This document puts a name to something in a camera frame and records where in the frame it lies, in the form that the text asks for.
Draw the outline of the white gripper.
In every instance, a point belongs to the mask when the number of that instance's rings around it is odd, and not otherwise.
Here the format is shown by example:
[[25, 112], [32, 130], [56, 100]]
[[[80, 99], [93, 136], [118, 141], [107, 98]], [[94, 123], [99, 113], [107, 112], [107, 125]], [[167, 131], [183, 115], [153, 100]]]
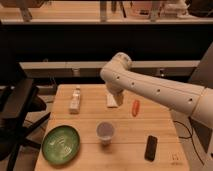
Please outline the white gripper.
[[124, 91], [124, 89], [122, 87], [119, 87], [113, 83], [107, 82], [106, 83], [106, 88], [108, 89], [108, 91], [113, 94], [113, 99], [116, 103], [117, 106], [121, 106], [123, 104], [123, 99], [124, 99], [124, 95], [122, 94], [122, 92]]

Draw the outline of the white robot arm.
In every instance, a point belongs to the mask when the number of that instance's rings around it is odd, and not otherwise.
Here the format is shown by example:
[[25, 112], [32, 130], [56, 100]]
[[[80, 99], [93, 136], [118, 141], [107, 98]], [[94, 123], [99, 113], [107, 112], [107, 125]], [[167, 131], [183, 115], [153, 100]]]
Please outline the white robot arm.
[[131, 65], [131, 58], [119, 52], [102, 67], [100, 77], [111, 94], [134, 92], [213, 129], [213, 89], [131, 72]]

